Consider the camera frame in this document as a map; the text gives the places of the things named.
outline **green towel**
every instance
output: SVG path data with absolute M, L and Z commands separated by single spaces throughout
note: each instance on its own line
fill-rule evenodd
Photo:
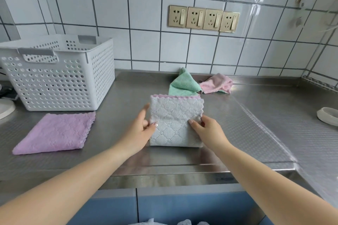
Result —
M 192 78 L 186 68 L 181 68 L 179 76 L 171 82 L 168 95 L 194 96 L 202 91 L 199 84 Z

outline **purple towel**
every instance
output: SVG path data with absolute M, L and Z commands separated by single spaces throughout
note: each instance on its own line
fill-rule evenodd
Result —
M 46 114 L 13 149 L 14 155 L 82 149 L 95 111 L 81 114 Z

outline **white round object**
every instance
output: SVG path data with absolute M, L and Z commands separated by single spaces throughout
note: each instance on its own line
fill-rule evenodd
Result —
M 324 123 L 338 126 L 338 110 L 324 107 L 317 111 L 317 117 Z
M 15 111 L 15 104 L 13 101 L 7 99 L 0 99 L 0 119 L 3 119 L 4 117 L 8 116 L 13 111 Z

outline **hand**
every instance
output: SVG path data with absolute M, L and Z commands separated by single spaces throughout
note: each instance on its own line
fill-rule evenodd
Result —
M 201 120 L 203 126 L 195 120 L 190 119 L 188 122 L 209 149 L 216 152 L 216 150 L 221 146 L 231 146 L 231 143 L 224 135 L 221 126 L 216 120 L 206 115 L 203 115 Z
M 149 104 L 146 104 L 115 145 L 127 154 L 127 158 L 143 149 L 156 130 L 157 122 L 149 125 L 149 122 L 144 119 L 148 108 Z

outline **white bowl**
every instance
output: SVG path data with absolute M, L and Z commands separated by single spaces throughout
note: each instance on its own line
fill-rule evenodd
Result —
M 338 110 L 324 107 L 317 111 L 317 117 L 324 123 L 338 126 Z

